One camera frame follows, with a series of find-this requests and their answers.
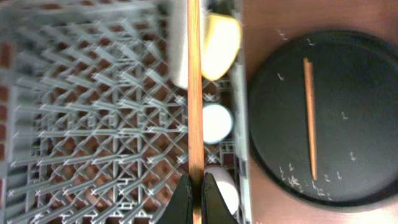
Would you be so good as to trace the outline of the light blue cup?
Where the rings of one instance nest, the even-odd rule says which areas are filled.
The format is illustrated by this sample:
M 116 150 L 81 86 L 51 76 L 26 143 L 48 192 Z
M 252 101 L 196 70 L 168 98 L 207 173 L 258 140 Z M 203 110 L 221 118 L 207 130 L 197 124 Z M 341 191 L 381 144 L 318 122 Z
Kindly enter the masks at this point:
M 233 128 L 233 115 L 225 106 L 211 103 L 203 107 L 203 141 L 216 144 L 222 141 Z

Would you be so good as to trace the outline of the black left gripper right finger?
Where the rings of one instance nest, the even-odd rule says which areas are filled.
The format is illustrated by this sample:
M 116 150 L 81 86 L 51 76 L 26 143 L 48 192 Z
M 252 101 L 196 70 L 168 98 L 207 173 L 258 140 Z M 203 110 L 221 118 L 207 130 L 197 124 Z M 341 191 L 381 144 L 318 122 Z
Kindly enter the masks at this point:
M 212 174 L 206 173 L 201 189 L 202 224 L 238 224 L 230 214 Z

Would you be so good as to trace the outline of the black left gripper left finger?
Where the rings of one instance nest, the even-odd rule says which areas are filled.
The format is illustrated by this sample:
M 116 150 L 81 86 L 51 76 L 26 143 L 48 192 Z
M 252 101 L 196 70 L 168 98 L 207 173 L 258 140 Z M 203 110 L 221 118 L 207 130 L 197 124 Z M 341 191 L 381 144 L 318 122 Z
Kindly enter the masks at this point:
M 157 224 L 192 224 L 193 192 L 188 174 L 181 176 L 177 188 Z

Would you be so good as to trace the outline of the wooden chopstick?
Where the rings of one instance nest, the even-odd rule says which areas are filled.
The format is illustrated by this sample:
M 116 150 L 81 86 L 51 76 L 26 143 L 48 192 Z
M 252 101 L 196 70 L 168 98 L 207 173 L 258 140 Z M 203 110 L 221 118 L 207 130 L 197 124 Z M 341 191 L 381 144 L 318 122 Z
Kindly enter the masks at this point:
M 315 92 L 313 83 L 313 64 L 308 58 L 303 59 L 305 97 L 307 106 L 308 145 L 312 179 L 317 180 L 317 137 L 315 123 Z
M 201 224 L 201 185 L 204 175 L 204 151 L 199 0 L 187 1 L 187 42 L 188 169 L 192 181 L 193 224 Z

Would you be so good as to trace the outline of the white plate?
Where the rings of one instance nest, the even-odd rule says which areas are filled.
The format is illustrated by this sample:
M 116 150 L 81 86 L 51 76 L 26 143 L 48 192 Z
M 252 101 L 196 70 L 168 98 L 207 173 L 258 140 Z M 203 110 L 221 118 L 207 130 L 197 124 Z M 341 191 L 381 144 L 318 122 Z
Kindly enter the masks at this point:
M 172 83 L 188 89 L 187 0 L 170 1 L 168 65 Z

